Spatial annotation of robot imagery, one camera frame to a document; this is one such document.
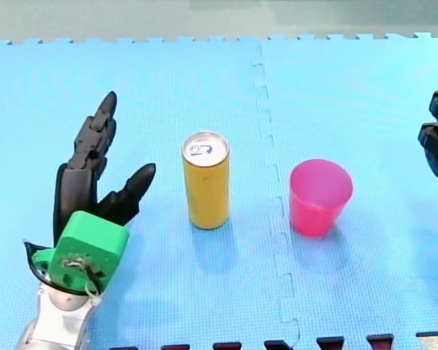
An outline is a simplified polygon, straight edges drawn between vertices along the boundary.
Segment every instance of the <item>black cable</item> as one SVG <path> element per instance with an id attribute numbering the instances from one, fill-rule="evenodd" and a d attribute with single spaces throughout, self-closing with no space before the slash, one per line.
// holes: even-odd
<path id="1" fill-rule="evenodd" d="M 73 289 L 68 289 L 62 286 L 59 286 L 58 284 L 55 284 L 51 281 L 48 281 L 36 268 L 32 261 L 32 256 L 35 252 L 38 252 L 39 250 L 49 249 L 46 246 L 37 246 L 36 244 L 32 244 L 30 242 L 24 242 L 24 247 L 26 248 L 26 256 L 28 260 L 28 266 L 31 270 L 32 274 L 43 284 L 46 286 L 56 289 L 60 292 L 71 294 L 71 295 L 78 295 L 78 296 L 87 296 L 88 293 L 86 292 L 80 292 Z M 98 295 L 100 294 L 100 286 L 99 282 L 97 280 L 96 274 L 89 268 L 89 266 L 85 265 L 85 272 L 88 275 L 88 279 L 94 284 L 94 287 L 96 288 L 96 292 Z"/>

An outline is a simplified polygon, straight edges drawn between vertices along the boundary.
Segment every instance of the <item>pink plastic cup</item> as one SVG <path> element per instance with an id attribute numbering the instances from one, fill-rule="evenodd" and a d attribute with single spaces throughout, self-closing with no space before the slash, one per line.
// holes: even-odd
<path id="1" fill-rule="evenodd" d="M 292 170 L 290 187 L 291 226 L 312 238 L 328 234 L 353 193 L 346 170 L 322 159 L 298 164 Z"/>

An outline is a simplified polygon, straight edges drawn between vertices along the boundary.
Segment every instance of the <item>floor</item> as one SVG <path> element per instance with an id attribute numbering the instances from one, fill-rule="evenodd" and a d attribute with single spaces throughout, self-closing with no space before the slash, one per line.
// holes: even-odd
<path id="1" fill-rule="evenodd" d="M 0 0 L 0 39 L 438 35 L 438 0 Z"/>

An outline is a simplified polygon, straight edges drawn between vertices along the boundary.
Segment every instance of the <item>yellow can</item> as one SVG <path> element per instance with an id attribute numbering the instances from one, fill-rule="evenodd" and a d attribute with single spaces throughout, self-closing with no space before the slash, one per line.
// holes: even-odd
<path id="1" fill-rule="evenodd" d="M 227 220 L 228 154 L 226 140 L 210 131 L 195 133 L 183 142 L 188 216 L 198 228 L 210 230 Z"/>

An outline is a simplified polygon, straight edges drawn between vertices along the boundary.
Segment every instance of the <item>black robotic finger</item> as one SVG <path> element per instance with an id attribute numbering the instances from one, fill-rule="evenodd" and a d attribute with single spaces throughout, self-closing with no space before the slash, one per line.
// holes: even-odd
<path id="1" fill-rule="evenodd" d="M 124 226 L 139 213 L 139 201 L 153 182 L 155 164 L 149 163 L 138 171 L 119 191 L 112 191 L 95 208 L 95 215 Z"/>

